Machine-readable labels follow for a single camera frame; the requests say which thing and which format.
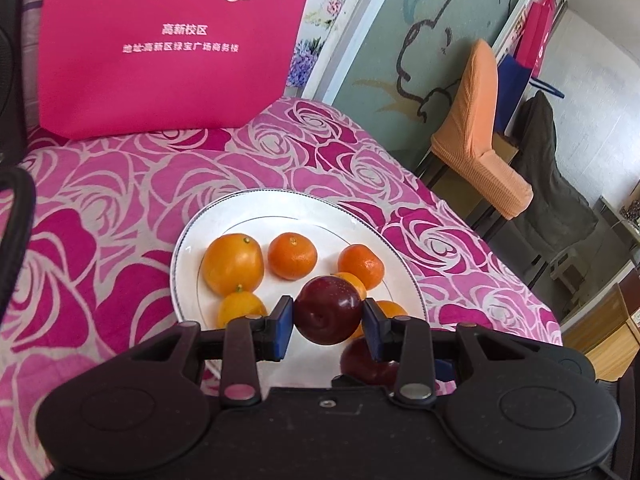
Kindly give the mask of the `blue bag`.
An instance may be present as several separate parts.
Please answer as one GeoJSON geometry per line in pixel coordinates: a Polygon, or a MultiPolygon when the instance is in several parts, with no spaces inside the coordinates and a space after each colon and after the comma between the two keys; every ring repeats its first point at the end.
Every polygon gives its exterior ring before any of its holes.
{"type": "Polygon", "coordinates": [[[506,54],[498,65],[498,98],[494,129],[505,133],[506,127],[528,86],[550,93],[559,99],[565,94],[558,88],[533,76],[533,71],[521,65],[512,55],[506,54]]]}

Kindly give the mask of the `orange covered chair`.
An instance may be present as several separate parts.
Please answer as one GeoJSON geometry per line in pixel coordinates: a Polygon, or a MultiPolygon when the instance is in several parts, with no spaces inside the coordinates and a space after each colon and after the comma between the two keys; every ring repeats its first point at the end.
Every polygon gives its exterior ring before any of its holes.
{"type": "Polygon", "coordinates": [[[475,41],[447,117],[431,136],[431,152],[510,221],[530,205],[530,184],[492,147],[498,65],[489,44],[475,41]]]}

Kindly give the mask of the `small tangerine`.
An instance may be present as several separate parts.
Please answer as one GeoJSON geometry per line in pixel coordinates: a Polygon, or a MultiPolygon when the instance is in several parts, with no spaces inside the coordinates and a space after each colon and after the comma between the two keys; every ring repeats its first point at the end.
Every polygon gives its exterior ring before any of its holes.
{"type": "Polygon", "coordinates": [[[307,237],[286,232],[270,243],[267,259],[273,274],[287,281],[296,281],[314,270],[318,252],[307,237]]]}
{"type": "Polygon", "coordinates": [[[343,249],[337,259],[337,270],[355,275],[367,290],[381,284],[385,275],[383,261],[363,244],[343,249]]]}

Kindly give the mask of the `black loudspeaker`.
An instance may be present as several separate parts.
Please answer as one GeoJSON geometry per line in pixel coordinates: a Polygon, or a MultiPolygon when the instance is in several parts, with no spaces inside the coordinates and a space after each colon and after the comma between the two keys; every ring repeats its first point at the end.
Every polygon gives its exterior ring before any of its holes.
{"type": "Polygon", "coordinates": [[[22,19],[24,0],[0,0],[1,166],[17,165],[26,153],[22,19]]]}

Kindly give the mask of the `yellow-orange citrus lower left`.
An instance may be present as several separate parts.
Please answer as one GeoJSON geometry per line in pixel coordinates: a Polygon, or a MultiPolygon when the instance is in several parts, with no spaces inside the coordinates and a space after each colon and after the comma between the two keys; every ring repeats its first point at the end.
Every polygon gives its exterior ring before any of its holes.
{"type": "Polygon", "coordinates": [[[244,316],[266,316],[267,309],[254,292],[238,290],[221,301],[216,318],[216,327],[225,328],[232,320],[244,316]]]}

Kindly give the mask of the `dark grey covered chair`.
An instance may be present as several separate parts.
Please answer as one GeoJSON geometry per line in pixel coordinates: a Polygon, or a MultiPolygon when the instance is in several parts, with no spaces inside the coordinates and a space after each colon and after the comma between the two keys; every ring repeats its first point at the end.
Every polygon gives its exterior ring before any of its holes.
{"type": "Polygon", "coordinates": [[[520,106],[508,141],[518,149],[511,167],[534,193],[512,223],[537,256],[550,264],[590,237],[598,218],[585,196],[561,174],[553,108],[544,92],[537,91],[520,106]]]}

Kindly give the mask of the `orange lower right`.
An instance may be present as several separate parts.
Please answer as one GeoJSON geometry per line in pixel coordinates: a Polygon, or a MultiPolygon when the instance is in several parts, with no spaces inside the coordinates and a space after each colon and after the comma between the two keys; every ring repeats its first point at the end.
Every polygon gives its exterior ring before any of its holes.
{"type": "MultiPolygon", "coordinates": [[[[400,304],[396,304],[396,302],[390,300],[376,300],[376,304],[388,318],[394,318],[398,315],[408,314],[408,312],[403,307],[401,307],[400,304]]],[[[359,324],[357,329],[352,333],[352,336],[350,336],[349,339],[357,339],[363,336],[363,326],[362,324],[359,324]]]]}

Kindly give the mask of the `pink rose tablecloth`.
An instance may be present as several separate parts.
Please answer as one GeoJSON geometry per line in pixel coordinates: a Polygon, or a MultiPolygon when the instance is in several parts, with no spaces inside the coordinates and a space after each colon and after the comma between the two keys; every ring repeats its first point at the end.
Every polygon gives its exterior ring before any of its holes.
{"type": "Polygon", "coordinates": [[[551,310],[453,211],[333,107],[283,98],[239,129],[70,141],[38,129],[25,169],[34,228],[1,324],[1,474],[50,470],[35,430],[56,386],[175,323],[169,265],[219,197],[285,188],[336,203],[404,257],[427,321],[559,344],[551,310]]]}

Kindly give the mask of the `hanging magenta bag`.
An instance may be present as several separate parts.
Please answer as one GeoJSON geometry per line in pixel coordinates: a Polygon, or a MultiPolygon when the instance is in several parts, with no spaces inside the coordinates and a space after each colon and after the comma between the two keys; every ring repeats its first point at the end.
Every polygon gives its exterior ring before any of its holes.
{"type": "Polygon", "coordinates": [[[535,1],[528,10],[524,32],[515,52],[515,61],[531,70],[533,77],[537,77],[540,72],[554,14],[555,0],[535,1]]]}

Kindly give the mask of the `small tangerine top middle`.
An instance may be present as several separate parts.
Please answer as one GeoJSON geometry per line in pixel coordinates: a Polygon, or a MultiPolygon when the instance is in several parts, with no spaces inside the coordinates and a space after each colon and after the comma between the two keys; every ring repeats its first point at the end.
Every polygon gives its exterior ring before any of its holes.
{"type": "Polygon", "coordinates": [[[296,281],[314,270],[318,252],[307,237],[286,232],[270,243],[267,259],[273,274],[287,281],[296,281]]]}

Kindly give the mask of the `dark red plum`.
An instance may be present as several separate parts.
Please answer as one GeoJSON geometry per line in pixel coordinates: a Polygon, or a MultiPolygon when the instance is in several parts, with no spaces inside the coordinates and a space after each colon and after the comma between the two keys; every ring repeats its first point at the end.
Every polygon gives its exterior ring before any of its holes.
{"type": "Polygon", "coordinates": [[[314,344],[340,344],[356,332],[362,320],[362,303],[349,282],[318,276],[303,286],[294,301],[294,325],[314,344]]]}
{"type": "Polygon", "coordinates": [[[378,362],[372,358],[366,338],[352,340],[344,349],[340,361],[341,373],[368,386],[393,390],[399,364],[378,362]]]}

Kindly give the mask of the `small orange centre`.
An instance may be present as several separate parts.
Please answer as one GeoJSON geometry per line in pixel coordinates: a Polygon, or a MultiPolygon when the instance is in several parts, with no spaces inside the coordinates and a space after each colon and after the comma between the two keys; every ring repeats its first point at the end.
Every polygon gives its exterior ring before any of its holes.
{"type": "Polygon", "coordinates": [[[363,285],[363,282],[360,281],[360,279],[357,278],[356,275],[349,272],[336,272],[334,273],[334,276],[351,284],[356,292],[358,292],[358,296],[361,300],[365,300],[367,298],[368,291],[366,289],[366,286],[363,285]]]}

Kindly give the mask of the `magenta tote bag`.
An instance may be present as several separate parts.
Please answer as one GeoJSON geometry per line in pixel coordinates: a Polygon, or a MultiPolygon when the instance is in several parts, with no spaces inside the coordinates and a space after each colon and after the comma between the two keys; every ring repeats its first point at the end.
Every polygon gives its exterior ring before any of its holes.
{"type": "Polygon", "coordinates": [[[306,0],[44,0],[43,128],[241,127],[283,96],[306,0]]]}

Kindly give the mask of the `cartoon painted glass door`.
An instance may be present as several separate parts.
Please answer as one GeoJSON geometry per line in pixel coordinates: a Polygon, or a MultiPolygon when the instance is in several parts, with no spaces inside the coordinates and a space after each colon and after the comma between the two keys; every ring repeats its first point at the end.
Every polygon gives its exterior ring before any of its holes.
{"type": "Polygon", "coordinates": [[[304,90],[409,170],[448,113],[472,44],[496,48],[532,0],[346,0],[304,90]]]}

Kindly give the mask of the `large orange top left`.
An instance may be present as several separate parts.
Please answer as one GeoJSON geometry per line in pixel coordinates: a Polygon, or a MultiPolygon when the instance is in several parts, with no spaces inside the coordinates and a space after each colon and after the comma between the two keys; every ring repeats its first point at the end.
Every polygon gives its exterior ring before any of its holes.
{"type": "Polygon", "coordinates": [[[206,285],[218,296],[254,292],[265,274],[262,248],[243,233],[218,237],[206,249],[202,274],[206,285]]]}

